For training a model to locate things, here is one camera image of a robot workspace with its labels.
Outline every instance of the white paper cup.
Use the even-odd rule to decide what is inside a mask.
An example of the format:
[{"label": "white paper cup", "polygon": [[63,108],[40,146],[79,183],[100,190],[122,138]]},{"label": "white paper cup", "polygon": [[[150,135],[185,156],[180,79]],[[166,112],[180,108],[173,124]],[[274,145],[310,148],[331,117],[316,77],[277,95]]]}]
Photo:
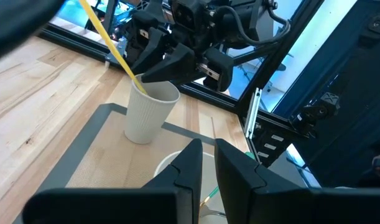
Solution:
[{"label": "white paper cup", "polygon": [[136,75],[136,78],[148,95],[143,94],[132,81],[124,133],[136,144],[148,144],[158,135],[162,124],[180,99],[180,92],[170,82],[143,83],[141,76]]}]

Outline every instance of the black metal frame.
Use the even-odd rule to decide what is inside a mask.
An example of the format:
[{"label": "black metal frame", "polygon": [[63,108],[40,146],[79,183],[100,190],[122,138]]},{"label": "black metal frame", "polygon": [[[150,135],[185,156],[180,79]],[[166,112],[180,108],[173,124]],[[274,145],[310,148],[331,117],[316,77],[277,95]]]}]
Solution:
[{"label": "black metal frame", "polygon": [[[115,7],[118,2],[118,0],[110,0],[108,3],[106,14],[110,14],[111,17],[106,16],[104,21],[104,26],[106,26],[108,29],[108,24],[111,24],[113,21],[112,15],[114,14]],[[205,101],[213,106],[217,106],[232,113],[236,113],[239,116],[241,124],[244,125],[244,117],[246,117],[248,113],[248,108],[253,92],[256,88],[263,88],[268,83],[271,76],[277,70],[281,61],[283,61],[285,56],[288,54],[290,48],[299,38],[299,35],[305,29],[308,22],[314,16],[322,2],[323,0],[303,1],[294,16],[292,16],[292,31],[288,34],[288,36],[281,43],[266,47],[263,49],[263,52],[261,52],[267,57],[263,61],[255,76],[252,78],[249,85],[244,90],[239,100],[236,100],[222,93],[212,91],[197,83],[188,83],[186,85],[181,85],[178,86],[178,89],[186,95]],[[109,50],[105,45],[74,34],[53,24],[49,24],[43,28],[42,32],[39,34],[39,37],[63,45],[69,49],[76,50],[102,62],[105,61],[105,57],[109,53]],[[234,61],[236,64],[241,64],[249,60],[261,57],[261,53],[249,52],[244,55],[235,57]],[[297,131],[294,131],[293,128],[291,128],[291,125],[287,119],[283,119],[263,110],[258,111],[257,120],[258,122],[271,124],[268,125],[270,130],[284,132],[285,136],[292,136],[293,138],[296,136],[299,138],[304,137]],[[249,147],[253,153],[256,153],[255,147],[252,147],[252,145],[253,144],[249,144]]]}]

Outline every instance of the cable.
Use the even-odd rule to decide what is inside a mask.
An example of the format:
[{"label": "cable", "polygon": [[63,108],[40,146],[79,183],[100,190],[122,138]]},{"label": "cable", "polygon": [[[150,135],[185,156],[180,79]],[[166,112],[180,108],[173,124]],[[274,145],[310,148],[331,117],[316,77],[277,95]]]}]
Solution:
[{"label": "cable", "polygon": [[259,46],[259,45],[264,45],[264,44],[275,43],[275,42],[281,40],[290,31],[290,23],[289,23],[288,20],[285,20],[285,19],[283,19],[283,18],[275,15],[274,12],[273,12],[273,8],[271,6],[267,8],[267,11],[269,12],[270,17],[273,20],[275,20],[278,23],[284,25],[284,30],[280,34],[274,36],[273,38],[268,39],[268,40],[262,40],[262,41],[252,40],[251,38],[249,38],[245,34],[244,27],[242,26],[242,23],[241,23],[241,19],[239,18],[238,13],[232,7],[229,7],[229,6],[220,6],[216,10],[216,15],[223,17],[223,15],[226,14],[225,12],[231,13],[234,16],[235,22],[237,23],[239,34],[244,39],[244,41],[247,44],[249,44],[249,45]]}]

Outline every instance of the wood grain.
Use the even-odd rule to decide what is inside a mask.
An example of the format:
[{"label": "wood grain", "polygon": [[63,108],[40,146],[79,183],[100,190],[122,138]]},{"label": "wood grain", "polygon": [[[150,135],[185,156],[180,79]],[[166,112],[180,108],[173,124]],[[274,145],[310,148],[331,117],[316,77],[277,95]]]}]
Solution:
[{"label": "wood grain", "polygon": [[[130,89],[124,72],[36,37],[0,59],[0,223],[16,218],[95,109],[127,106]],[[248,151],[235,114],[189,96],[167,121]]]}]

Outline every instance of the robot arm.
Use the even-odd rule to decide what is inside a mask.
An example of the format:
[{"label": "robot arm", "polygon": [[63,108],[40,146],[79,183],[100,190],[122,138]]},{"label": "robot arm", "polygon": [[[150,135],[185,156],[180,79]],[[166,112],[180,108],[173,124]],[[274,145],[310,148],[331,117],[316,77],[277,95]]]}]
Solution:
[{"label": "robot arm", "polygon": [[[235,61],[216,47],[243,49],[250,45],[264,50],[290,30],[289,21],[277,17],[274,1],[171,0],[173,22],[164,17],[161,0],[137,7],[126,27],[127,62],[134,73],[146,73],[142,81],[188,83],[206,77],[204,84],[225,91]],[[262,28],[275,20],[283,31],[269,39]]]}]

